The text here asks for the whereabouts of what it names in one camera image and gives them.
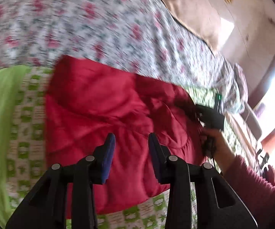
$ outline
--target wall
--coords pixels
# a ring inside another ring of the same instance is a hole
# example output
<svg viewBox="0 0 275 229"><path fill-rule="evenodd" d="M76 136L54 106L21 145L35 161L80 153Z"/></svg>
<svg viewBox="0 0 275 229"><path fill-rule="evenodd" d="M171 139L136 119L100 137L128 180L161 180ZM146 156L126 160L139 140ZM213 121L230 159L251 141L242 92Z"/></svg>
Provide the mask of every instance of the wall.
<svg viewBox="0 0 275 229"><path fill-rule="evenodd" d="M220 17L233 22L234 29L221 49L231 62L239 63L251 94L265 74L275 53L275 4L272 0L209 0Z"/></svg>

